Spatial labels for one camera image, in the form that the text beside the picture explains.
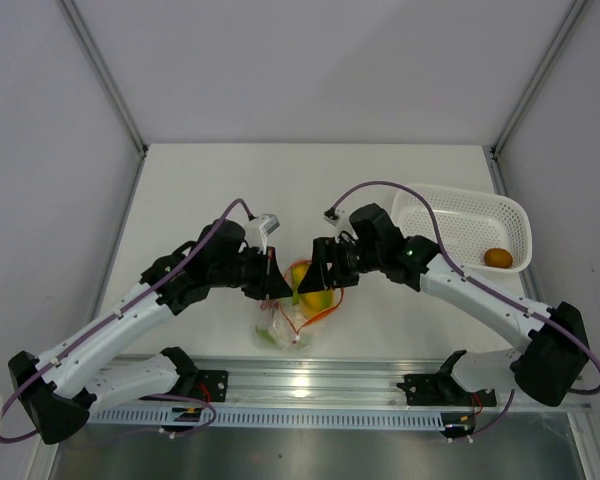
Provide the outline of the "white cauliflower green leaves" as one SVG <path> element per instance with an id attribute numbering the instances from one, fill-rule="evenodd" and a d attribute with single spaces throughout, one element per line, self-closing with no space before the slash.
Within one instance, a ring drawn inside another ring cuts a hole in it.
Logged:
<path id="1" fill-rule="evenodd" d="M 254 327 L 255 338 L 264 347 L 278 350 L 308 348 L 313 343 L 311 334 L 296 333 L 289 322 L 280 316 L 266 318 Z"/>

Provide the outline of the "mango yellow green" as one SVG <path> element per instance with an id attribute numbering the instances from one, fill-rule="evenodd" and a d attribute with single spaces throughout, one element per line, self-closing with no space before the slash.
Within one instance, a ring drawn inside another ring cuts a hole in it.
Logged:
<path id="1" fill-rule="evenodd" d="M 309 266 L 308 262 L 297 262 L 291 266 L 292 304 L 299 308 L 300 313 L 307 320 L 311 320 L 331 308 L 334 301 L 334 294 L 331 290 L 306 294 L 299 293 L 298 287 L 304 279 Z"/>

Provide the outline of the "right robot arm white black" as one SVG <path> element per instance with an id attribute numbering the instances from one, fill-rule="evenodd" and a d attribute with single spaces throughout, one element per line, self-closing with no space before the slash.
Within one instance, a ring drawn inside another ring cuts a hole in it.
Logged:
<path id="1" fill-rule="evenodd" d="M 436 389 L 444 401 L 459 403 L 482 390 L 518 389 L 546 406 L 562 403 L 589 360 L 575 307 L 563 302 L 552 308 L 512 295 L 450 264 L 438 243 L 404 236 L 377 204 L 357 209 L 349 220 L 351 232 L 314 240 L 300 293 L 353 287 L 361 275 L 380 272 L 458 308 L 509 344 L 505 350 L 452 353 L 437 372 Z"/>

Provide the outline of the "clear zip bag orange zipper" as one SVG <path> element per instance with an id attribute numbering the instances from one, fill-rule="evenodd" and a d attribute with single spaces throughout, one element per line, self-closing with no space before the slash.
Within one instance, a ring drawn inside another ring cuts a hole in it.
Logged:
<path id="1" fill-rule="evenodd" d="M 311 263 L 308 259 L 301 259 L 297 262 L 308 262 Z M 284 273 L 284 278 L 286 282 L 291 285 L 291 264 Z M 341 306 L 344 300 L 344 289 L 341 288 L 339 290 L 331 291 L 334 294 L 334 301 L 331 308 L 326 310 L 325 312 L 319 314 L 318 316 L 312 318 L 311 320 L 307 320 L 299 311 L 299 308 L 292 304 L 292 298 L 284 298 L 277 300 L 264 300 L 259 303 L 258 309 L 255 311 L 255 323 L 254 327 L 257 323 L 264 322 L 266 318 L 271 318 L 274 316 L 280 316 L 286 319 L 291 325 L 292 329 L 296 333 L 302 334 L 311 334 L 316 339 L 325 328 L 326 319 L 333 315 Z"/>

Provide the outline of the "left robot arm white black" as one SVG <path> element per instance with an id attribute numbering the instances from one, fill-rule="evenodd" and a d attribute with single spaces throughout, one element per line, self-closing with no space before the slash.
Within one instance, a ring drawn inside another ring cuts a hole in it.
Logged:
<path id="1" fill-rule="evenodd" d="M 256 300 L 289 298 L 269 235 L 273 214 L 246 225 L 218 219 L 195 241 L 159 257 L 120 302 L 79 332 L 38 355 L 8 362 L 17 399 L 47 445 L 77 433 L 97 413 L 138 399 L 204 399 L 202 375 L 190 356 L 168 347 L 114 369 L 108 363 L 152 329 L 205 300 L 214 288 L 235 288 Z"/>

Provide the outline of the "round orange brown fruit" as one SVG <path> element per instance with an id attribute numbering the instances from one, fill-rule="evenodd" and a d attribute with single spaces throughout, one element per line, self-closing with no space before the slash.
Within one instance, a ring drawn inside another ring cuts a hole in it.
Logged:
<path id="1" fill-rule="evenodd" d="M 509 269 L 514 263 L 512 254 L 503 248 L 488 249 L 483 255 L 485 266 L 498 269 Z"/>

